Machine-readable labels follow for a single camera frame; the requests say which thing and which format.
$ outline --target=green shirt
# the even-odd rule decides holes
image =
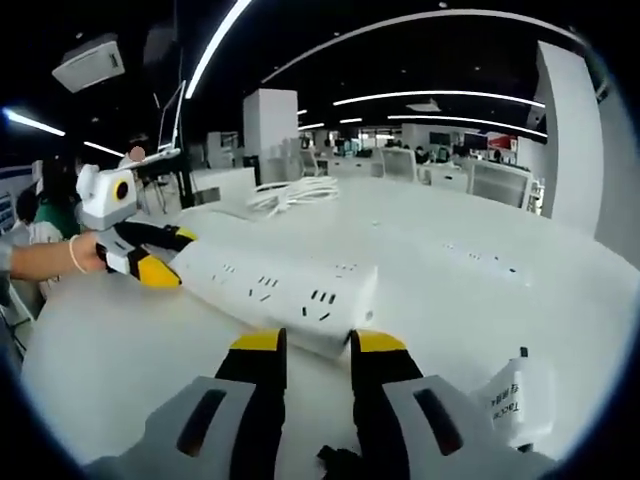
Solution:
[[[50,203],[41,203],[33,220],[33,223],[38,222],[49,222],[65,240],[80,233],[80,226],[72,205],[69,205],[68,209],[63,209]]]

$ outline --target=white bracelet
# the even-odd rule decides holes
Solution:
[[[78,263],[78,260],[76,259],[76,256],[73,254],[73,241],[77,237],[78,235],[74,235],[73,237],[71,237],[71,240],[69,240],[69,253],[71,254],[71,260],[73,260],[73,264],[76,266],[78,270],[80,270],[80,272],[88,273],[84,268],[80,266],[80,264]]]

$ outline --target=human hand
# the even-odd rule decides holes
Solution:
[[[106,268],[106,264],[98,257],[97,241],[98,237],[95,232],[85,232],[82,235],[78,235],[70,247],[78,266],[87,273],[97,272]]]

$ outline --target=white cable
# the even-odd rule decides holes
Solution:
[[[332,177],[303,177],[295,182],[276,182],[261,185],[247,206],[267,211],[267,218],[287,211],[291,205],[318,203],[338,198],[338,181]]]

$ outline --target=air conditioner unit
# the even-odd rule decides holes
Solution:
[[[104,35],[67,52],[62,64],[51,73],[72,93],[122,75],[124,64],[117,36]]]
[[[414,103],[413,105],[407,105],[407,108],[416,112],[440,112],[438,103],[433,99],[429,99],[429,103]]]

